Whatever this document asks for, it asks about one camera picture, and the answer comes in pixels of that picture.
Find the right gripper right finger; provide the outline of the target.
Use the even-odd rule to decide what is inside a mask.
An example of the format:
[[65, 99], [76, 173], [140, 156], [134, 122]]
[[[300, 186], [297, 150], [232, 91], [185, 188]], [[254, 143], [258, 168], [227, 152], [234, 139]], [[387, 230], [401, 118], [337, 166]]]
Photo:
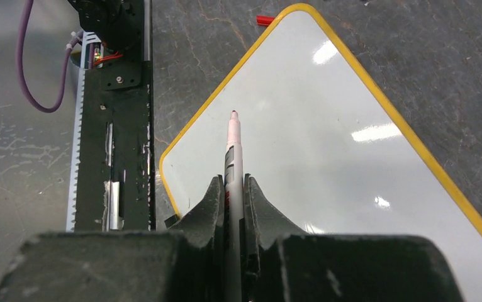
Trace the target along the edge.
[[310, 234], [244, 177], [244, 301], [462, 301], [446, 258], [415, 235]]

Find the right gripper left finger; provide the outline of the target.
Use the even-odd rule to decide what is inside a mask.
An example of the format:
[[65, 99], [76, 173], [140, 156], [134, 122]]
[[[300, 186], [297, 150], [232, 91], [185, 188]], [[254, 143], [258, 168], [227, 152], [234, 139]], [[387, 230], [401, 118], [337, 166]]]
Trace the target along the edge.
[[0, 301], [223, 301], [225, 188], [169, 229], [41, 233], [27, 240], [0, 282]]

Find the red whiteboard marker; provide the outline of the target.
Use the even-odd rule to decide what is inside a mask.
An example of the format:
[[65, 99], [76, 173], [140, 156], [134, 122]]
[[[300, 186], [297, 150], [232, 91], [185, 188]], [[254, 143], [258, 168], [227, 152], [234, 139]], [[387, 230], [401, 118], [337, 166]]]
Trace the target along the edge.
[[241, 126], [233, 110], [228, 121], [225, 153], [225, 217], [228, 219], [228, 254], [226, 264], [226, 301], [242, 301], [241, 227], [244, 218], [243, 161]]

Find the whiteboard with yellow edge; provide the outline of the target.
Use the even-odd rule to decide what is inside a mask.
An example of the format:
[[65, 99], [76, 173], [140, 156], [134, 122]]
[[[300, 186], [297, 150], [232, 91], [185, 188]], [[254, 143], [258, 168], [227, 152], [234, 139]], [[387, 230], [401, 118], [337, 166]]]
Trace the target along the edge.
[[314, 7], [282, 10], [162, 154], [177, 215], [224, 170], [232, 111], [244, 171], [293, 223], [425, 237], [482, 301], [482, 217]]

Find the red object behind right arm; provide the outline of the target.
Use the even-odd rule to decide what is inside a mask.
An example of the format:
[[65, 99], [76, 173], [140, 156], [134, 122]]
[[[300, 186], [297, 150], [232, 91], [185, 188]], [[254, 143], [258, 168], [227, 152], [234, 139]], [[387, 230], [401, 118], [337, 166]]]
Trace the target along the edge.
[[274, 20], [275, 20], [275, 17], [272, 17], [272, 16], [264, 16], [264, 15], [256, 16], [256, 22], [259, 26], [269, 26]]

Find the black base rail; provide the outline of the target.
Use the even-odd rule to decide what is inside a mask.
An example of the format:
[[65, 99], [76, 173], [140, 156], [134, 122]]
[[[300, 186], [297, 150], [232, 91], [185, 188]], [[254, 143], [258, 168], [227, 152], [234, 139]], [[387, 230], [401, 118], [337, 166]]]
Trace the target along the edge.
[[155, 228], [149, 1], [72, 1], [88, 47], [74, 232]]

